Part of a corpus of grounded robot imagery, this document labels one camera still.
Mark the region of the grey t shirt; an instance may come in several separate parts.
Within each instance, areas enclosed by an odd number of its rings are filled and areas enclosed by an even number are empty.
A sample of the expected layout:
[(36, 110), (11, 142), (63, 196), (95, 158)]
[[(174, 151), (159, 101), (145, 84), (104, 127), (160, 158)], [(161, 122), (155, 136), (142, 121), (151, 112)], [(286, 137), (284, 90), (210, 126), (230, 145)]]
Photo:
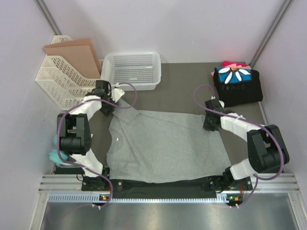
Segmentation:
[(109, 125), (111, 179), (169, 183), (220, 175), (231, 162), (203, 115), (137, 110), (124, 100)]

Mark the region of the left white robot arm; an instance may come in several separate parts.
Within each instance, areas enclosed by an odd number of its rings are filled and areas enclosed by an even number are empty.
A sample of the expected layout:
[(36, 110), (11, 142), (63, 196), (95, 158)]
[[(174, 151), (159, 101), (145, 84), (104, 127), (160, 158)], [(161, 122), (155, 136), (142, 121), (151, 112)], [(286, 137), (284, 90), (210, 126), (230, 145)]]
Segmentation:
[(89, 121), (96, 112), (110, 116), (118, 106), (111, 83), (97, 80), (81, 103), (57, 117), (57, 156), (68, 165), (81, 168), (82, 190), (112, 191), (113, 185), (103, 164), (92, 151)]

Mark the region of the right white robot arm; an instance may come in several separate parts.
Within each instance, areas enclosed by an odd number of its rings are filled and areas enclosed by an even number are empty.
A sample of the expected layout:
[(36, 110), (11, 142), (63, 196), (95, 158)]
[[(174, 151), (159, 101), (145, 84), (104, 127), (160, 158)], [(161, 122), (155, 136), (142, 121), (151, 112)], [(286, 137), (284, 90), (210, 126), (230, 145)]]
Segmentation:
[(247, 143), (248, 157), (223, 172), (224, 185), (234, 190), (243, 179), (257, 173), (280, 170), (290, 161), (283, 137), (276, 125), (263, 126), (231, 110), (225, 110), (223, 102), (212, 98), (205, 102), (203, 128), (207, 131), (229, 131)]

